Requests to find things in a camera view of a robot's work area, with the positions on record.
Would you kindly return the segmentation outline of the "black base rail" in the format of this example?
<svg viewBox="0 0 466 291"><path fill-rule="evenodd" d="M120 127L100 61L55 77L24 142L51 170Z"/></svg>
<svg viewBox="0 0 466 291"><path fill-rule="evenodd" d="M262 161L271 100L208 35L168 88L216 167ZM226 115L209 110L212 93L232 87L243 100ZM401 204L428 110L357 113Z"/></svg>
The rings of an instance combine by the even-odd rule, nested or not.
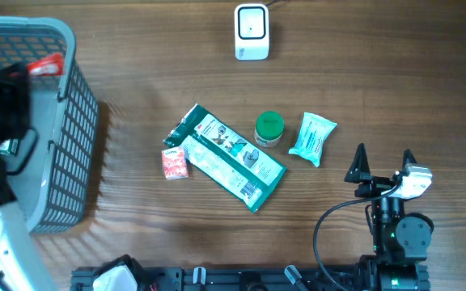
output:
<svg viewBox="0 0 466 291"><path fill-rule="evenodd" d="M79 268L72 271L70 290L93 290L91 278L96 268ZM301 282L307 290L340 290L314 268L299 268ZM207 268L205 283L193 282L193 269L179 267L145 268L155 289L206 290L206 291L247 291L247 290L299 290L298 284L291 284L283 268L217 269Z"/></svg>

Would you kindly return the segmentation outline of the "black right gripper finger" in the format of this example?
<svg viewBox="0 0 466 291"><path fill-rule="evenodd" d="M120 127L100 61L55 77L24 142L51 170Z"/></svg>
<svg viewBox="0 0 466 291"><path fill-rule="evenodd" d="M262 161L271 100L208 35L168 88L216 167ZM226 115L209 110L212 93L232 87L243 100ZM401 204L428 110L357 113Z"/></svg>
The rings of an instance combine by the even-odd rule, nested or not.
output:
<svg viewBox="0 0 466 291"><path fill-rule="evenodd" d="M347 171L344 181L347 183L363 183L371 179L371 171L366 155L364 143L360 143L356 149L354 160Z"/></svg>
<svg viewBox="0 0 466 291"><path fill-rule="evenodd" d="M413 156L413 153L410 149L404 151L403 162L402 162L402 171L410 172L412 168L417 166L417 161Z"/></svg>

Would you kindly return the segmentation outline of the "mint toilet wipes pack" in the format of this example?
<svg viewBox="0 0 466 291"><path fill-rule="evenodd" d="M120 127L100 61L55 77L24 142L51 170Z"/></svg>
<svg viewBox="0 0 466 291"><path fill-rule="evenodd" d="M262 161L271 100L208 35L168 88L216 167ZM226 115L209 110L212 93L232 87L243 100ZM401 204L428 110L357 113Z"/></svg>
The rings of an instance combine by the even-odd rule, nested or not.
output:
<svg viewBox="0 0 466 291"><path fill-rule="evenodd" d="M336 127L335 122L314 113L304 112L296 142L288 153L298 155L319 167L324 143Z"/></svg>

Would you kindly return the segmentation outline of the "green white wipes packet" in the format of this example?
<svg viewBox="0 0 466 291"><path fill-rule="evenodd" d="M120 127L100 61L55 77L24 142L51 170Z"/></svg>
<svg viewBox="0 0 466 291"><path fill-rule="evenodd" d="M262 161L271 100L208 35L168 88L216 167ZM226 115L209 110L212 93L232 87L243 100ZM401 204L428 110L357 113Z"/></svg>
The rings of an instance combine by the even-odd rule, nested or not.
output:
<svg viewBox="0 0 466 291"><path fill-rule="evenodd" d="M163 143L256 212L270 197L286 167L195 104Z"/></svg>

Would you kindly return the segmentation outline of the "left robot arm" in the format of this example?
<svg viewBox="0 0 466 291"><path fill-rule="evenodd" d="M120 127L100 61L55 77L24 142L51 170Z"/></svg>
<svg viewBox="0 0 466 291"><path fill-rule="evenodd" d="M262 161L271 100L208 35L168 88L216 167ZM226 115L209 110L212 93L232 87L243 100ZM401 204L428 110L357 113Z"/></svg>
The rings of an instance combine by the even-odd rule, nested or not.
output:
<svg viewBox="0 0 466 291"><path fill-rule="evenodd" d="M30 129L29 74L25 64L17 63L0 70L0 145L25 137ZM22 169L7 170L0 155L0 290L55 290L7 182Z"/></svg>

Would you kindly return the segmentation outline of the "red tissue pack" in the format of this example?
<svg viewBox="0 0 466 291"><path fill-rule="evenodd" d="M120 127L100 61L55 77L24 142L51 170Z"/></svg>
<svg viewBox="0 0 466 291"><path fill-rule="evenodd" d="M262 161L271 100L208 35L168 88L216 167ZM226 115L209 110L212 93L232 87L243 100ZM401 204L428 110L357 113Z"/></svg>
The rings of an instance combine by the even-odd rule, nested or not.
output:
<svg viewBox="0 0 466 291"><path fill-rule="evenodd" d="M185 152L182 147L173 147L162 151L163 173L167 180L189 177Z"/></svg>

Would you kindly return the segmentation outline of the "grey plastic laundry basket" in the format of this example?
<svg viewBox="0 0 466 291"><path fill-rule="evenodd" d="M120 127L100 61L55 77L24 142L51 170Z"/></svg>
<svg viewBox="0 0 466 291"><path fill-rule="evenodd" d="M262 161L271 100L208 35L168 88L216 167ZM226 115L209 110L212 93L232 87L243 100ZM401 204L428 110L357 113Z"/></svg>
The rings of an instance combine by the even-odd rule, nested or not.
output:
<svg viewBox="0 0 466 291"><path fill-rule="evenodd" d="M0 16L0 69L53 53L64 57L63 75L32 78L33 129L15 156L1 154L10 170L27 163L8 183L32 233L64 232L83 219L99 106L75 59L76 38L67 24Z"/></svg>

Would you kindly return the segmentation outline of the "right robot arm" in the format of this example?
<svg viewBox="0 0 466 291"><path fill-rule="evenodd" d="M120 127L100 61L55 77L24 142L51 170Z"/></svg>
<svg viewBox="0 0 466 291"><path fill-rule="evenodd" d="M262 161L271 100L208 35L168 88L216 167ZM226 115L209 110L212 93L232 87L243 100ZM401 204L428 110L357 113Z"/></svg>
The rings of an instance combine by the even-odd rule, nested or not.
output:
<svg viewBox="0 0 466 291"><path fill-rule="evenodd" d="M425 266L434 223L421 213L406 213L405 202L420 197L432 184L431 170L406 150L402 169L391 178L371 174L361 143L345 176L355 183L357 198L368 205L366 222L373 238L373 255L363 255L354 267L353 290L428 290Z"/></svg>

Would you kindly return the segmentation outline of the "white barcode scanner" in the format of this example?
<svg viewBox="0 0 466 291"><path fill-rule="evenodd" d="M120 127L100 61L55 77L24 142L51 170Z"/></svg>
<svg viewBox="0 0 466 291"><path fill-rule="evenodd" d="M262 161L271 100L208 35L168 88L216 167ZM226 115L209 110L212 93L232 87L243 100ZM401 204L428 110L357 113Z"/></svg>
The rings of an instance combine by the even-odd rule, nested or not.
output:
<svg viewBox="0 0 466 291"><path fill-rule="evenodd" d="M244 3L235 8L235 58L261 61L269 55L269 9L262 3Z"/></svg>

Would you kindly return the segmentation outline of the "small black white box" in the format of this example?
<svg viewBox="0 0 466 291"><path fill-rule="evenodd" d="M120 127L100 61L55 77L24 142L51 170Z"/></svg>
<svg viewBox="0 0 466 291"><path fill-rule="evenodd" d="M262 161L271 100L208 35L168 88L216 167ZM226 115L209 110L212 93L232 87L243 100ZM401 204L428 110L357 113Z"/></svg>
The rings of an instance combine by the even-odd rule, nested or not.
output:
<svg viewBox="0 0 466 291"><path fill-rule="evenodd" d="M10 139L0 145L0 154L15 156L19 151L19 139Z"/></svg>

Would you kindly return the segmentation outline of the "red coffee stick sachet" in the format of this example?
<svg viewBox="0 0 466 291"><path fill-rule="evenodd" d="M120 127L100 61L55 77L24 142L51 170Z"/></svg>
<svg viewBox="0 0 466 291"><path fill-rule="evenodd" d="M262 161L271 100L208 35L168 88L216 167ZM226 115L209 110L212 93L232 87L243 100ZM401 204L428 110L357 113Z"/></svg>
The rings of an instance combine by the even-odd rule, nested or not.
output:
<svg viewBox="0 0 466 291"><path fill-rule="evenodd" d="M61 53L53 53L27 65L31 76L60 76L64 71L64 57Z"/></svg>

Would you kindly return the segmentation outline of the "green lid jar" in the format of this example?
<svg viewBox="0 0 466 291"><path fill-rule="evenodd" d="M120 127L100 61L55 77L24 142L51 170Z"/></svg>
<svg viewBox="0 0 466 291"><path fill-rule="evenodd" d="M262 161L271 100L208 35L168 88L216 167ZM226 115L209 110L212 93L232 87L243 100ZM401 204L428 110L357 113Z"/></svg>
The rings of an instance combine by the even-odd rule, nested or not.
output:
<svg viewBox="0 0 466 291"><path fill-rule="evenodd" d="M274 111L261 113L255 125L255 141L263 147L275 146L281 139L285 129L282 116Z"/></svg>

